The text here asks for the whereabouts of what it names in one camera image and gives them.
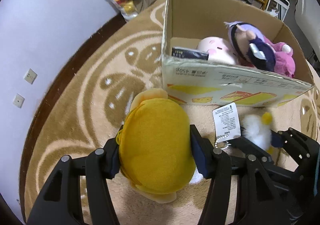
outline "purple-haired doll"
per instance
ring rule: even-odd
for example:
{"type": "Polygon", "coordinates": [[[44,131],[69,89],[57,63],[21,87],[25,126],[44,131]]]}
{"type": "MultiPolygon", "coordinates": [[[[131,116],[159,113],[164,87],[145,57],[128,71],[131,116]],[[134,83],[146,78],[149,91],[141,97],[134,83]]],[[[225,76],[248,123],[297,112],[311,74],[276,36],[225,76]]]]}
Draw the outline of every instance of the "purple-haired doll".
{"type": "Polygon", "coordinates": [[[259,29],[241,21],[225,22],[225,24],[228,26],[230,43],[241,61],[245,64],[252,63],[260,70],[274,72],[275,54],[272,48],[264,42],[264,36],[259,29]]]}

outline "clear plastic bag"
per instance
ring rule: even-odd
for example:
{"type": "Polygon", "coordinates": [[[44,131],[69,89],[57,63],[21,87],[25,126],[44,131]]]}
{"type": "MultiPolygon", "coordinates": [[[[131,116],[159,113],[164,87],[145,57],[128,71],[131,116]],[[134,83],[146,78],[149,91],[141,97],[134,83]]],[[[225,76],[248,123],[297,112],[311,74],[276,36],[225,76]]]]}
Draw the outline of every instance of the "clear plastic bag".
{"type": "Polygon", "coordinates": [[[120,10],[124,19],[128,22],[138,15],[133,0],[110,0],[120,10]]]}

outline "wall socket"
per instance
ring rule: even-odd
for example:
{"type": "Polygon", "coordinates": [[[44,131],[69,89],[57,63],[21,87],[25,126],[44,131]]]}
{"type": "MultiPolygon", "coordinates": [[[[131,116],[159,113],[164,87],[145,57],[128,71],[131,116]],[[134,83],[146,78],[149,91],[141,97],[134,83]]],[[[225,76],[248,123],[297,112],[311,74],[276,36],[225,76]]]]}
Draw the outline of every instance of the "wall socket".
{"type": "Polygon", "coordinates": [[[20,94],[16,94],[16,97],[13,100],[13,104],[16,105],[18,108],[21,108],[23,102],[24,98],[20,94]]]}
{"type": "Polygon", "coordinates": [[[35,81],[35,79],[37,78],[37,74],[35,72],[33,72],[33,70],[29,69],[29,71],[25,74],[24,79],[30,83],[33,84],[33,82],[35,81]]]}

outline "yellow plush pouch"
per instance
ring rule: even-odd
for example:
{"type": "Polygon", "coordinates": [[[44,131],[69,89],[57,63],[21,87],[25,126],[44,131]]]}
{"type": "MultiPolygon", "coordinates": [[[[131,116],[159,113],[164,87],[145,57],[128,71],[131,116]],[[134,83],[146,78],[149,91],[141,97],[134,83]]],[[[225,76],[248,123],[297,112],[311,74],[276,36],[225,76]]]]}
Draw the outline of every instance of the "yellow plush pouch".
{"type": "Polygon", "coordinates": [[[174,193],[193,176],[189,118],[169,99],[139,101],[127,116],[117,142],[122,173],[143,192],[174,193]]]}

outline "beige carpet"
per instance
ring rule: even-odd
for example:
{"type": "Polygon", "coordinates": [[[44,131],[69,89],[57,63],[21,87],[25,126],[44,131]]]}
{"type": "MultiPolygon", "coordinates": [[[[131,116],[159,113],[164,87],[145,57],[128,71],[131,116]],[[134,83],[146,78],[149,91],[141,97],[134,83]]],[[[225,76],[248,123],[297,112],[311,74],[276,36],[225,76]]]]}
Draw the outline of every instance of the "beige carpet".
{"type": "MultiPolygon", "coordinates": [[[[109,38],[79,70],[50,113],[36,142],[25,187],[26,217],[37,194],[57,161],[65,154],[86,156],[116,135],[136,94],[161,87],[160,42],[165,0],[158,0],[136,19],[109,38]]],[[[315,83],[320,79],[312,69],[315,83]]],[[[213,106],[183,106],[203,137],[215,141],[213,106]]],[[[320,134],[319,90],[314,89],[278,108],[238,108],[240,118],[247,113],[270,111],[274,131],[293,127],[318,139],[320,134]]],[[[273,153],[274,160],[288,169],[295,163],[284,153],[273,153]]],[[[120,224],[197,224],[210,181],[188,185],[177,192],[177,199],[157,204],[133,191],[119,173],[108,180],[108,187],[120,224]]],[[[233,221],[236,181],[228,211],[233,221]]],[[[85,222],[91,223],[81,178],[85,222]]]]}

